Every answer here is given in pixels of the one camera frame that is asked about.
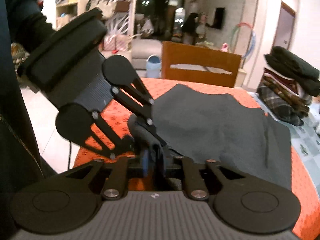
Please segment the dark grey trousers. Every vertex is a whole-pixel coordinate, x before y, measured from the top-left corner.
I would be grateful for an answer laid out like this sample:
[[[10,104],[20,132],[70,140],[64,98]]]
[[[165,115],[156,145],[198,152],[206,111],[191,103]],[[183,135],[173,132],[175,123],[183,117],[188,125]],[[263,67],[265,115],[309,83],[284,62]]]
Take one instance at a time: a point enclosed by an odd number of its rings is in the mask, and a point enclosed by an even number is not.
[[[204,94],[178,84],[153,106],[156,135],[131,115],[127,125],[135,139],[152,153],[161,152],[160,140],[172,154],[204,163],[208,159],[291,188],[289,129],[259,108],[241,105],[230,94]]]

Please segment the orange patterned table mat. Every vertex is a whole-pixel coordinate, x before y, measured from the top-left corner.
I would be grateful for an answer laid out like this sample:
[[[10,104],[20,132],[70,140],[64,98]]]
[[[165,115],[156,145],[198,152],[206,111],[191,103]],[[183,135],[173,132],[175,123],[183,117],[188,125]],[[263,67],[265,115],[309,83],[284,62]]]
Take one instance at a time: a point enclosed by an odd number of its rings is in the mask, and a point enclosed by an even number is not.
[[[151,96],[156,99],[177,84],[186,85],[206,94],[231,94],[240,104],[248,108],[260,108],[258,103],[242,88],[228,88],[203,83],[164,79],[142,79]],[[112,101],[102,112],[102,117],[115,130],[117,135],[129,134],[127,120],[130,112],[116,101]],[[316,239],[319,235],[319,196],[316,187],[294,148],[291,149],[292,191],[301,204],[300,217],[293,232],[301,239]]]

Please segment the light blue bin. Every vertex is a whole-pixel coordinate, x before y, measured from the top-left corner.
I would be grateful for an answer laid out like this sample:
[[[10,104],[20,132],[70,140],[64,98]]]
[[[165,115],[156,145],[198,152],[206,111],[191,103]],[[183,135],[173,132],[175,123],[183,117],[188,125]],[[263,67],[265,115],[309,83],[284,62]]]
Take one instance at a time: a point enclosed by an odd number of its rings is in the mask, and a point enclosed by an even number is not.
[[[150,55],[146,61],[146,77],[160,78],[161,59],[157,55]]]

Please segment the grey sofa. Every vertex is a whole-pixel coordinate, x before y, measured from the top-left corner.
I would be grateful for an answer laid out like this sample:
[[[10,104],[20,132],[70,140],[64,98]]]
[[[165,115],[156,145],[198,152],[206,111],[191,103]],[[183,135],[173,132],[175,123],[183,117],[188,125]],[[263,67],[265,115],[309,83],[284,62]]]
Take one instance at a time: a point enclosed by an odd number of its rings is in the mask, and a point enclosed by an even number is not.
[[[137,38],[131,42],[132,65],[136,70],[146,70],[147,59],[156,55],[162,59],[162,42],[153,39]]]

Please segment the wooden chair left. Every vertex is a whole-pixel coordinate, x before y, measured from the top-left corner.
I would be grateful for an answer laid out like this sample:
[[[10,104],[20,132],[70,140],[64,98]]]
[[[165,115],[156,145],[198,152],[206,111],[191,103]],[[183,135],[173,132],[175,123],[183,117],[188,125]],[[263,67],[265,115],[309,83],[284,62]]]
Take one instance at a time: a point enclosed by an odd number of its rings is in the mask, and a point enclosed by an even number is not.
[[[162,46],[162,78],[188,81],[233,88],[240,67],[241,56],[199,46],[164,41]],[[183,64],[188,67],[211,67],[227,73],[210,70],[174,68]]]

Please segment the person dark jacket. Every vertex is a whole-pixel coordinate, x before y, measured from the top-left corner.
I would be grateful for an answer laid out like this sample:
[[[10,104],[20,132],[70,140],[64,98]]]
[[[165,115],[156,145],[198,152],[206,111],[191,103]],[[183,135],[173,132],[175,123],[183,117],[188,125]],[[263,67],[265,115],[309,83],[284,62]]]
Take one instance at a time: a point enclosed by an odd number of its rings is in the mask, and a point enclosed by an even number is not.
[[[54,33],[42,3],[1,0],[1,239],[17,231],[9,209],[12,196],[56,174],[40,156],[11,55],[12,43],[32,53]]]

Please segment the pink kettlebell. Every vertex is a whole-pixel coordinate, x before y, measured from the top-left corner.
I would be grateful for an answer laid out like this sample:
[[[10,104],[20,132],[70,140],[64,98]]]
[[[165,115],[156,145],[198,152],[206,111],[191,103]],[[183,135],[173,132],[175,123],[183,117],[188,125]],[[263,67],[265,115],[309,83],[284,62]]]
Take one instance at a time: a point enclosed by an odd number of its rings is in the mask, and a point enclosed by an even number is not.
[[[220,51],[228,53],[229,52],[229,44],[223,43],[222,46],[221,46]]]

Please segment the grey plaid folded garment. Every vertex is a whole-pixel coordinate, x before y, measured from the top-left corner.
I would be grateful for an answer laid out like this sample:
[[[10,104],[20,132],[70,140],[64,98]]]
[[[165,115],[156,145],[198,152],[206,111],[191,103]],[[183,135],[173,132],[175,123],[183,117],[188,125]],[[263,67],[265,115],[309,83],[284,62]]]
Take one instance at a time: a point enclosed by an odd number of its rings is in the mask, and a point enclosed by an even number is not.
[[[303,120],[294,112],[285,100],[267,86],[260,84],[257,88],[260,100],[271,110],[277,119],[295,126],[302,126]]]

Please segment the checkered tablecloth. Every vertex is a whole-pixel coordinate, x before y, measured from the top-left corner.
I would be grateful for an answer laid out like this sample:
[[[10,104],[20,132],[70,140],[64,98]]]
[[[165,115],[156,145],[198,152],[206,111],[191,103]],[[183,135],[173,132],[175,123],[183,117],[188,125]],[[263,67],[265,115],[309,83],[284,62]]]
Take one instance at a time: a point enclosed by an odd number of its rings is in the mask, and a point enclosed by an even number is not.
[[[319,103],[313,102],[309,105],[309,114],[303,118],[302,126],[294,126],[277,119],[269,108],[259,99],[257,93],[250,92],[250,95],[274,120],[289,128],[291,144],[305,165],[316,190],[319,191]]]

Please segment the colourful hula hoop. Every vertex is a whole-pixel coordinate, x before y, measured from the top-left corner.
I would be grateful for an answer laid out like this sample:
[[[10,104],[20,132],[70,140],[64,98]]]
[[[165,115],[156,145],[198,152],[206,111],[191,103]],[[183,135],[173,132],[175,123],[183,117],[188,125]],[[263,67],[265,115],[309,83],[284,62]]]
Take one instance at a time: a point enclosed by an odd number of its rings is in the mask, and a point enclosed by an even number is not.
[[[247,28],[247,33],[244,35],[240,36],[240,30],[246,27]],[[229,52],[234,54],[236,50],[236,42],[235,42],[235,35],[238,34],[238,39],[237,41],[242,42],[243,50],[244,53],[241,56],[242,60],[248,59],[254,49],[255,49],[255,44],[256,44],[256,34],[255,31],[252,27],[251,24],[247,22],[240,22],[234,26],[232,29],[231,35],[230,35],[230,40],[229,40]]]

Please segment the maroon white folded garment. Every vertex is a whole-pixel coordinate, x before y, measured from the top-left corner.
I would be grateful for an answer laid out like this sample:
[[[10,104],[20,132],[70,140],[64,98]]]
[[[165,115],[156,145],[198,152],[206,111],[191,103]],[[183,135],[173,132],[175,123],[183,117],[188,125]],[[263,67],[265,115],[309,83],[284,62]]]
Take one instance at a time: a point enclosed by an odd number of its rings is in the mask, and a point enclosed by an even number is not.
[[[269,76],[275,79],[276,81],[281,83],[283,86],[292,90],[296,96],[299,96],[300,98],[305,99],[308,102],[310,101],[312,103],[312,96],[304,92],[304,89],[300,86],[300,84],[297,81],[293,79],[289,79],[288,77],[281,76],[277,72],[274,72],[273,70],[268,68],[264,69],[263,77],[264,76]]]

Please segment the black folded garment top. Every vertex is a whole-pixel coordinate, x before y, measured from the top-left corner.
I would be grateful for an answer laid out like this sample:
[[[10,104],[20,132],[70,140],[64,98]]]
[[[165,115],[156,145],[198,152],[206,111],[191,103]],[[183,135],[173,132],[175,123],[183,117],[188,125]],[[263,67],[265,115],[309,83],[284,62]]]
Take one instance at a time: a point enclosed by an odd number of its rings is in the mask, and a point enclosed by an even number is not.
[[[319,96],[319,70],[311,64],[280,46],[273,47],[264,57],[280,75],[295,80],[310,96]]]

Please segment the wall television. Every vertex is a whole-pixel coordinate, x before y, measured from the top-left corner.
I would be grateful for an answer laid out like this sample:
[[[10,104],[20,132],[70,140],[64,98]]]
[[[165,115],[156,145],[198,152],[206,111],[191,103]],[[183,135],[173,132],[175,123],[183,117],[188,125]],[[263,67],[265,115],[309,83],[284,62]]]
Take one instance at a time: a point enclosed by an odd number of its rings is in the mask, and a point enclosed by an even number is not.
[[[222,29],[224,14],[225,8],[216,8],[212,28]]]

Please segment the brown door frame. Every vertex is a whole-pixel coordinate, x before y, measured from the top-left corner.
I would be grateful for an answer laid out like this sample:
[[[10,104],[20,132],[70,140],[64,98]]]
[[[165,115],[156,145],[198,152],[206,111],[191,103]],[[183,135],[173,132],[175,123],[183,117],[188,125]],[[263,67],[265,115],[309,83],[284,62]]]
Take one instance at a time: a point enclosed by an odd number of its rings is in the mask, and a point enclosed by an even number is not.
[[[281,2],[278,24],[273,39],[273,47],[289,49],[295,26],[296,12],[286,3]]]

